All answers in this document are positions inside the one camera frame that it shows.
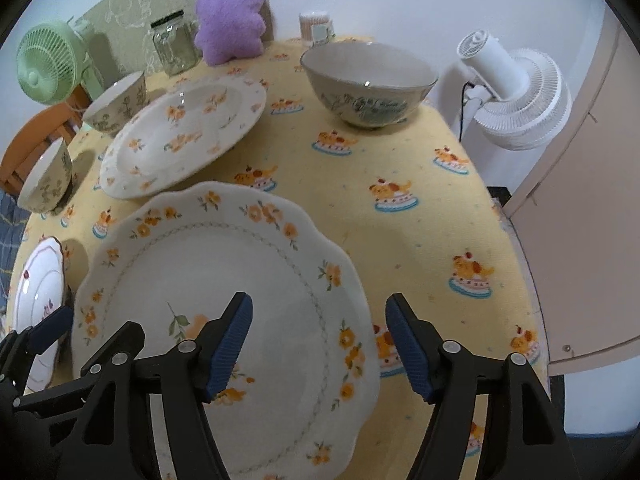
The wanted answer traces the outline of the floral bowl table edge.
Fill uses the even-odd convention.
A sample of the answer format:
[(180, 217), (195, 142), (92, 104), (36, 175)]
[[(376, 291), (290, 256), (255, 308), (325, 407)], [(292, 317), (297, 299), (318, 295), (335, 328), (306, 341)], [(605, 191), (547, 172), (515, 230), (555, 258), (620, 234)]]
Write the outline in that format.
[(17, 197), (17, 205), (34, 214), (52, 211), (70, 186), (72, 169), (67, 143), (59, 138), (32, 167)]

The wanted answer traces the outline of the white desk fan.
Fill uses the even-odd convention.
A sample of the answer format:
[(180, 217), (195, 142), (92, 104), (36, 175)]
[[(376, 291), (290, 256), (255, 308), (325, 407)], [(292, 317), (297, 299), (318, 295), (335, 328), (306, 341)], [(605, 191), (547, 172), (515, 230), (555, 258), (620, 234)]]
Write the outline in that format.
[(462, 90), (458, 136), (477, 124), (498, 148), (528, 151), (548, 144), (563, 130), (572, 96), (559, 65), (547, 53), (508, 51), (489, 32), (477, 29), (459, 42), (457, 55), (475, 75)]

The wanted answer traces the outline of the green elephant pattern cloth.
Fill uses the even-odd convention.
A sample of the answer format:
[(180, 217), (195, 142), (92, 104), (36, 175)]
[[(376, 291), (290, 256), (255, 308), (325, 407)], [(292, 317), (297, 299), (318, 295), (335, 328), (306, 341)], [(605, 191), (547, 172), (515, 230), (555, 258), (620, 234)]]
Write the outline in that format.
[(153, 42), (151, 24), (165, 16), (183, 12), (190, 33), (198, 31), (196, 0), (101, 0), (82, 19), (94, 35), (89, 53), (104, 84), (108, 86), (133, 72), (161, 73), (162, 62)]

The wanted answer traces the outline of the beige cabinet door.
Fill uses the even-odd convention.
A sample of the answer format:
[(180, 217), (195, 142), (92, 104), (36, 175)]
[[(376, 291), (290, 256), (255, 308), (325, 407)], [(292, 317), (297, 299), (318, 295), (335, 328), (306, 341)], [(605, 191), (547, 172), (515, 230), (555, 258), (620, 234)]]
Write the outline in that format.
[(639, 53), (611, 10), (565, 129), (508, 211), (551, 375), (639, 353)]

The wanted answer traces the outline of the yellow cartoon tablecloth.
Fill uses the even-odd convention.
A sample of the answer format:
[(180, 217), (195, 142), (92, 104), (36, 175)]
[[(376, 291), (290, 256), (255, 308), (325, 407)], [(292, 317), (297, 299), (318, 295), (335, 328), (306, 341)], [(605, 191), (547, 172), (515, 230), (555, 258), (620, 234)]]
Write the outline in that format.
[(547, 373), (540, 314), (485, 185), (439, 112), (378, 132), (317, 99), (299, 44), (169, 77), (258, 81), (266, 104), (235, 145), (168, 122), (125, 148), (138, 197), (102, 178), (111, 139), (79, 131), (78, 188), (29, 219), (15, 270), (46, 237), (75, 299), (73, 368), (123, 322), (150, 356), (198, 334), (235, 292), (254, 320), (229, 385), (206, 405), (235, 479), (402, 479), (432, 408), (415, 394), (385, 325), (399, 292), (420, 318), (480, 356), (524, 354)]

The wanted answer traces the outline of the green desk fan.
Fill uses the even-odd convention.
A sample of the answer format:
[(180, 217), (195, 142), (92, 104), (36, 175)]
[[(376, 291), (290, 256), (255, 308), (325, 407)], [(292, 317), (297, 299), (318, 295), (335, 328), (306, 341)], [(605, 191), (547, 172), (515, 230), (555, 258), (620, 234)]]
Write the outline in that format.
[(94, 100), (119, 75), (107, 38), (85, 18), (29, 29), (18, 45), (15, 67), (26, 96), (44, 105), (69, 99), (78, 87)]

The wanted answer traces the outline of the cotton swab container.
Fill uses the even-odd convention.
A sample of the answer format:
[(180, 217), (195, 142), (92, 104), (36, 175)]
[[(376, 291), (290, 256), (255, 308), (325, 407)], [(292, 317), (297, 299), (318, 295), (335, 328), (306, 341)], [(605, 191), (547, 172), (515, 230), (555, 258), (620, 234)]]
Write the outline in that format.
[(325, 44), (335, 37), (331, 15), (324, 11), (308, 11), (299, 14), (300, 36), (303, 42), (314, 46)]

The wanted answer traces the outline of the red patterned white plate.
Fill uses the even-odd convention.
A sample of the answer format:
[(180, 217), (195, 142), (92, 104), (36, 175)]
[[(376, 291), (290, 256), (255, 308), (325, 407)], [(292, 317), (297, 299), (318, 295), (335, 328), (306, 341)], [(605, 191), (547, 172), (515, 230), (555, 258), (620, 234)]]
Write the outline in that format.
[[(36, 326), (63, 303), (65, 294), (62, 246), (55, 237), (46, 237), (29, 255), (20, 274), (14, 301), (14, 328), (21, 332)], [(42, 391), (50, 385), (58, 348), (60, 343), (55, 341), (35, 357), (26, 382), (31, 392)]]

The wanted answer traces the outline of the glass jar black lid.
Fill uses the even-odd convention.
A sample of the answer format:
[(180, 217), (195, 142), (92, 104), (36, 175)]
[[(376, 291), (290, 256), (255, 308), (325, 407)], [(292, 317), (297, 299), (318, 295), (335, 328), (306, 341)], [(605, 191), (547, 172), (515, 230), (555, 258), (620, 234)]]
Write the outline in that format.
[(168, 76), (190, 70), (198, 62), (190, 23), (184, 18), (183, 10), (152, 22), (150, 27), (152, 43)]

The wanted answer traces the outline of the large floral ceramic bowl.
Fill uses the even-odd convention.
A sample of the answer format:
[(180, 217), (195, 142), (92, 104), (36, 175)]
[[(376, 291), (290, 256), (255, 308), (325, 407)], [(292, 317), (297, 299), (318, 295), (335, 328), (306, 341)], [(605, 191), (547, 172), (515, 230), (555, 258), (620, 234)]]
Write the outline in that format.
[(363, 129), (402, 122), (438, 81), (427, 62), (372, 41), (312, 47), (302, 54), (300, 65), (323, 106), (346, 124)]

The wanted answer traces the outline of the blue plaid bedding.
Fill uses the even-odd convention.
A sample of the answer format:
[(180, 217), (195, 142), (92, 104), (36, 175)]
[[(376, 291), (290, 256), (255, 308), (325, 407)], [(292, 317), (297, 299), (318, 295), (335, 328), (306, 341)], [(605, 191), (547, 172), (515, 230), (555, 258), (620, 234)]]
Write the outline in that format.
[(11, 276), (18, 248), (23, 240), (30, 212), (17, 205), (10, 194), (1, 191), (0, 207), (0, 264), (1, 264), (1, 336), (6, 329), (6, 310), (9, 304)]

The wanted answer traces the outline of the orange wooden chair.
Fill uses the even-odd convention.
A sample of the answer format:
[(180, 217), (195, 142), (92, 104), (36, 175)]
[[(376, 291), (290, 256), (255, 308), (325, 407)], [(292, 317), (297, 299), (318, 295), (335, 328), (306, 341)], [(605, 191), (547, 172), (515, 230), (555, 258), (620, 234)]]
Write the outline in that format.
[(17, 198), (36, 161), (58, 139), (73, 140), (82, 126), (82, 115), (92, 103), (83, 86), (70, 97), (29, 119), (14, 136), (1, 161), (1, 188)]

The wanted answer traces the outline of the scalloped orange flower plate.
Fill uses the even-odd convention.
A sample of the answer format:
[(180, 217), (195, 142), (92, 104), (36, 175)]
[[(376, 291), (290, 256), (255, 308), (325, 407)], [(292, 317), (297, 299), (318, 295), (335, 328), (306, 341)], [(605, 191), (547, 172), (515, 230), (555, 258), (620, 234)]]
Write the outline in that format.
[(204, 370), (202, 408), (230, 477), (334, 479), (380, 388), (358, 274), (302, 208), (205, 182), (108, 232), (75, 299), (76, 366), (127, 322), (142, 361)]

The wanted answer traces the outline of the purple plush toy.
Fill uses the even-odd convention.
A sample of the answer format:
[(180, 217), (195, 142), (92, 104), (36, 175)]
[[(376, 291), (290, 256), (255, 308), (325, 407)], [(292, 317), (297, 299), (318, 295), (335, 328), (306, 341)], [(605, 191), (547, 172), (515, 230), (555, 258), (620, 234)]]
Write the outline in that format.
[(260, 14), (266, 0), (196, 0), (198, 32), (194, 44), (209, 66), (232, 58), (257, 58), (264, 52), (265, 20)]

